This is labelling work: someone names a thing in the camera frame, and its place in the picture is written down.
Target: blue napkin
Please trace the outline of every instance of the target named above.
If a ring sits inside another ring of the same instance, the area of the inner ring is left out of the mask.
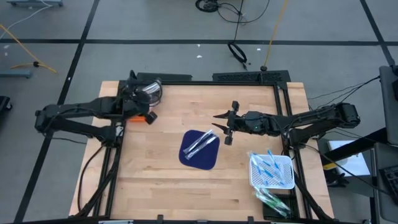
[[[214,141],[201,149],[201,151],[196,153],[190,160],[185,158],[185,153],[183,152],[184,149],[189,147],[203,134],[205,133],[196,130],[187,131],[182,139],[180,153],[178,157],[180,158],[180,162],[186,166],[203,170],[210,170],[216,165],[218,148],[220,146],[219,138],[214,139]],[[203,142],[206,142],[207,140],[209,140],[209,138],[211,137],[207,137],[206,139],[202,140],[197,146],[199,146]]]

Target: white paper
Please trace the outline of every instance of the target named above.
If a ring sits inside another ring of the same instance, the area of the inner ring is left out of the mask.
[[[328,145],[330,150],[337,149],[340,146],[344,146],[345,144],[353,142],[350,141],[328,141]],[[361,175],[371,175],[369,169],[366,165],[365,159],[363,158],[362,153],[357,155],[350,156],[347,158],[347,163],[341,165],[346,170],[350,171],[352,174],[361,176]],[[345,174],[345,177],[351,177],[350,174],[346,173],[342,168],[337,167],[340,174]]]

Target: wooden table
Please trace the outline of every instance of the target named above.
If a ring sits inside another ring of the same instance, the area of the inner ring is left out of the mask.
[[[307,111],[303,83],[288,83],[288,88],[293,114]],[[99,95],[114,96],[117,90],[118,82],[103,82]],[[223,142],[222,131],[211,123],[225,125],[226,120],[213,115],[230,110],[233,100],[240,104],[238,114],[248,110],[277,113],[274,91],[269,86],[164,86],[162,103],[154,108],[158,115],[155,123],[127,123],[111,218],[153,220],[163,214],[165,220],[245,221],[248,216],[255,221],[263,220],[261,202],[253,196],[249,185],[248,152],[266,154],[271,148],[272,153],[280,154],[280,137],[235,133],[232,146],[220,145],[212,170],[187,167],[178,159],[182,136],[188,130],[214,129]],[[93,120],[96,126],[109,123]],[[315,141],[308,144],[316,147]],[[97,140],[88,140],[82,167],[99,146]],[[98,186],[103,156],[104,150],[86,170],[82,205]],[[301,156],[308,191],[326,214],[333,217],[319,154],[313,149],[301,149]],[[104,213],[107,194],[106,190],[100,214]],[[305,217],[299,190],[297,194],[300,216]],[[76,201],[77,186],[71,215],[77,213]]]

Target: white basket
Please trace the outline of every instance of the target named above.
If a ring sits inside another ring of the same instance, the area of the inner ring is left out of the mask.
[[[271,166],[267,166],[259,160],[256,160],[257,164],[265,169],[266,171],[270,172],[273,176],[275,176],[275,165],[272,161],[270,155],[260,155],[257,154],[261,159],[271,164]],[[274,156],[276,164],[280,167],[280,171],[282,171],[282,179],[284,180],[284,185],[280,184],[277,180],[272,177],[269,177],[264,172],[261,173],[261,176],[258,173],[257,167],[252,163],[251,159],[250,163],[250,185],[253,187],[261,187],[267,189],[292,189],[294,188],[294,175],[293,175],[293,164],[292,160],[289,156]],[[264,185],[264,180],[268,181],[268,185]]]

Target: plastic bag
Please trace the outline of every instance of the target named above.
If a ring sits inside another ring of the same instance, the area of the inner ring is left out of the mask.
[[[254,195],[283,217],[287,218],[290,216],[290,208],[267,189],[254,187]]]

